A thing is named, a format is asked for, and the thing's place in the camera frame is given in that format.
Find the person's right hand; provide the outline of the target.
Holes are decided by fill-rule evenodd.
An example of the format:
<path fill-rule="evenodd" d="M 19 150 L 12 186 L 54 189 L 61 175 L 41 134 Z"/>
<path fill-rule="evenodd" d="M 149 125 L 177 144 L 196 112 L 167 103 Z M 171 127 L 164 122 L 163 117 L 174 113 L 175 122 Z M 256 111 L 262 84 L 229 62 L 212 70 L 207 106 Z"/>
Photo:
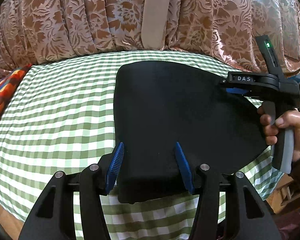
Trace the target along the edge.
<path fill-rule="evenodd" d="M 300 112 L 297 110 L 286 111 L 275 120 L 273 125 L 271 125 L 271 117 L 265 113 L 262 106 L 258 108 L 258 113 L 261 115 L 260 123 L 264 127 L 265 140 L 268 146 L 277 143 L 280 129 L 293 128 L 294 148 L 292 161 L 297 162 L 300 159 Z"/>

